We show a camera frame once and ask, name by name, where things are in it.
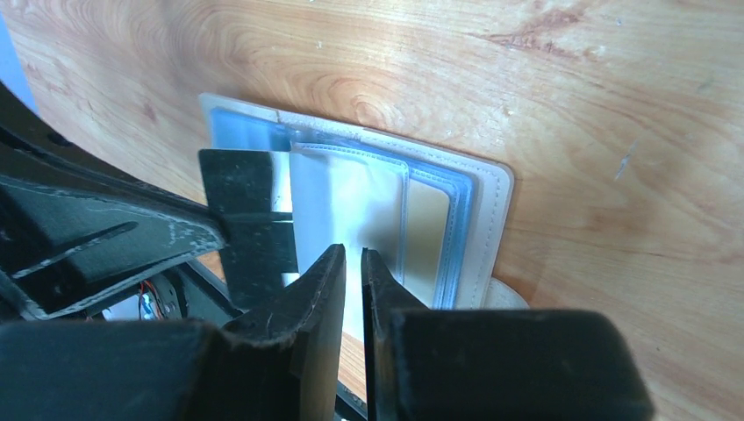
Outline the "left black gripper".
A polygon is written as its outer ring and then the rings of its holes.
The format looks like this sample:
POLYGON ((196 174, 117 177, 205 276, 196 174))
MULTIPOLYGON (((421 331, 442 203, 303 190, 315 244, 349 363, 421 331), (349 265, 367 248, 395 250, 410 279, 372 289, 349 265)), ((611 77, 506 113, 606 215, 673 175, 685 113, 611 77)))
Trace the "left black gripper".
POLYGON ((92 311, 224 245, 205 206, 87 153, 2 88, 2 320, 92 311))

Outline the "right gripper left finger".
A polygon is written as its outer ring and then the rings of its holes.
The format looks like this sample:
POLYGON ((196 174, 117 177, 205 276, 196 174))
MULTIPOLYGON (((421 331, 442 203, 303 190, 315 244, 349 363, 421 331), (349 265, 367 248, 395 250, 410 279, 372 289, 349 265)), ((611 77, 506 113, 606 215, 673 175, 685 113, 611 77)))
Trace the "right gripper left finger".
POLYGON ((46 321, 1 327, 4 420, 330 420, 346 251, 223 325, 46 321))

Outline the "white card holder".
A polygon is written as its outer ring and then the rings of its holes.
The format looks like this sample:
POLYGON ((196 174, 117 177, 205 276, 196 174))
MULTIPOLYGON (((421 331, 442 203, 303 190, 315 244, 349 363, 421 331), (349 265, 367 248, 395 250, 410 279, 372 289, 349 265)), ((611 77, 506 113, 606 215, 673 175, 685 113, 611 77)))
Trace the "white card holder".
POLYGON ((408 191, 414 181, 450 199, 429 308, 526 308, 525 299, 492 274, 513 192, 514 175, 506 165, 227 96, 203 93, 199 102, 212 149, 289 154, 297 277, 327 246, 346 248, 346 335, 363 337, 363 249, 382 255, 404 286, 408 191))

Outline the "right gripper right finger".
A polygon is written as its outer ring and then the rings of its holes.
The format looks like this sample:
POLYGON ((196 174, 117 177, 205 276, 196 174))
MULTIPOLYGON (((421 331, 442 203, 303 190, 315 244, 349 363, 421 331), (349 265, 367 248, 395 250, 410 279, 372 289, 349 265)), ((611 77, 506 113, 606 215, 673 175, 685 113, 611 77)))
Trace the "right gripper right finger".
POLYGON ((372 420, 650 420, 616 326, 587 310, 431 310, 361 254, 372 420))

